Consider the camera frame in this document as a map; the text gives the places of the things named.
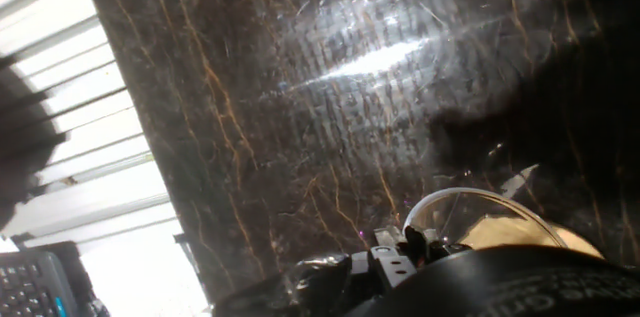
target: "black object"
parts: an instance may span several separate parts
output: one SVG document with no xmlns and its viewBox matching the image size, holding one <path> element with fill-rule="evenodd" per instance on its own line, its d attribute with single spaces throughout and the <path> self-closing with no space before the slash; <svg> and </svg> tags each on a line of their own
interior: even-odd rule
<svg viewBox="0 0 640 317">
<path fill-rule="evenodd" d="M 50 252 L 0 255 L 0 316 L 77 317 L 60 260 Z"/>
<path fill-rule="evenodd" d="M 363 316 L 629 316 L 640 280 L 582 253 L 540 246 L 466 251 L 423 268 Z"/>
<path fill-rule="evenodd" d="M 640 278 L 568 249 L 502 246 L 480 251 L 424 243 L 408 258 L 390 246 L 327 255 L 218 304 L 236 316 L 631 316 L 640 313 Z"/>
</svg>

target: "keyboard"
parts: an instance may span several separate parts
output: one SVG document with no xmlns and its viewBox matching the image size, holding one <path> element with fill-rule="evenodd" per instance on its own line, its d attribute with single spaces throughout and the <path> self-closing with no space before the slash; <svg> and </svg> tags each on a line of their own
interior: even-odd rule
<svg viewBox="0 0 640 317">
<path fill-rule="evenodd" d="M 0 254 L 0 317 L 77 317 L 60 260 L 50 252 Z"/>
</svg>

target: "marble wall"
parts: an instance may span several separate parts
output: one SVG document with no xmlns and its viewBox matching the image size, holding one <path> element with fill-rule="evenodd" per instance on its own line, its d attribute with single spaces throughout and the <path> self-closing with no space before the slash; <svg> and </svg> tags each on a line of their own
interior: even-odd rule
<svg viewBox="0 0 640 317">
<path fill-rule="evenodd" d="M 218 300 L 450 186 L 640 262 L 637 0 L 95 0 Z"/>
</svg>

